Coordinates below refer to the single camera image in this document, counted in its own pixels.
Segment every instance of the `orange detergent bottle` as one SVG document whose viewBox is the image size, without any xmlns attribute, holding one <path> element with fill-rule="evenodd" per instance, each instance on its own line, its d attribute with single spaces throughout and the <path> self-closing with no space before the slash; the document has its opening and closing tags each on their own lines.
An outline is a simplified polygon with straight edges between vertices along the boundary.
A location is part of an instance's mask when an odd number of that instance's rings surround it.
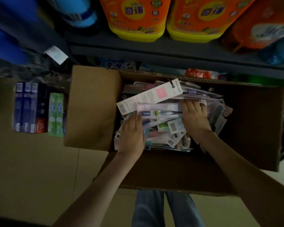
<svg viewBox="0 0 284 227">
<path fill-rule="evenodd" d="M 223 44 L 232 52 L 262 49 L 284 37 L 284 0 L 256 2 L 223 35 Z"/>
<path fill-rule="evenodd" d="M 153 42 L 163 35 L 170 1 L 100 0 L 110 30 L 140 42 Z"/>
<path fill-rule="evenodd" d="M 167 30 L 177 41 L 206 43 L 219 38 L 254 0 L 174 0 Z"/>
</svg>

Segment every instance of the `metal shelf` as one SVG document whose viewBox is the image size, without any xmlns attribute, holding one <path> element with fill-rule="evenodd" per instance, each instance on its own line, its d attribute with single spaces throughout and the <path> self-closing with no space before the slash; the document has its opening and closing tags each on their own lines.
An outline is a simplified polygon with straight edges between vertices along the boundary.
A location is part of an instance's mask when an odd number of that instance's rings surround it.
<svg viewBox="0 0 284 227">
<path fill-rule="evenodd" d="M 256 53 L 231 53 L 219 40 L 204 44 L 186 43 L 174 41 L 165 33 L 155 42 L 142 43 L 121 39 L 108 30 L 92 37 L 66 32 L 64 37 L 75 55 L 284 79 L 284 64 L 270 66 L 262 62 Z"/>
</svg>

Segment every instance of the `jeans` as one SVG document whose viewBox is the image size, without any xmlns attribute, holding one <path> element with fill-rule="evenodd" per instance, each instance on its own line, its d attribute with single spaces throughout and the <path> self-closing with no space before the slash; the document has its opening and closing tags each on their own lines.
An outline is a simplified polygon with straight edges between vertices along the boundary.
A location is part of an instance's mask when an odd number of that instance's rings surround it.
<svg viewBox="0 0 284 227">
<path fill-rule="evenodd" d="M 189 194 L 176 191 L 165 193 L 173 214 L 175 227 L 205 226 Z M 139 190 L 131 226 L 165 227 L 163 204 L 163 191 Z"/>
</svg>

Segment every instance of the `forearm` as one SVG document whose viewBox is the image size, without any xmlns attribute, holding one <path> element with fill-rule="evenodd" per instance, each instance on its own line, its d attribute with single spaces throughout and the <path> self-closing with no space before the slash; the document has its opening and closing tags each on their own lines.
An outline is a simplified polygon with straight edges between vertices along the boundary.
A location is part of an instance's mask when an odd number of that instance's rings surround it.
<svg viewBox="0 0 284 227">
<path fill-rule="evenodd" d="M 284 226 L 284 186 L 208 131 L 200 140 L 261 226 Z"/>
<path fill-rule="evenodd" d="M 136 160 L 129 155 L 116 154 L 104 171 L 53 226 L 100 226 L 115 192 L 135 162 Z"/>
</svg>

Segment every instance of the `hand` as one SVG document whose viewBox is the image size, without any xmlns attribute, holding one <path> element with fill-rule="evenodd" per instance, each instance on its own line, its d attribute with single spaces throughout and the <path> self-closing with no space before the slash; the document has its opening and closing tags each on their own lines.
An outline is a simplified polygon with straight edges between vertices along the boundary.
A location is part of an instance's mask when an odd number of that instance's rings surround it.
<svg viewBox="0 0 284 227">
<path fill-rule="evenodd" d="M 142 116 L 133 114 L 122 124 L 118 154 L 125 154 L 138 160 L 144 150 Z"/>
<path fill-rule="evenodd" d="M 185 100 L 180 103 L 183 109 L 183 125 L 188 134 L 200 143 L 201 137 L 211 131 L 207 119 L 207 107 L 198 101 Z"/>
</svg>

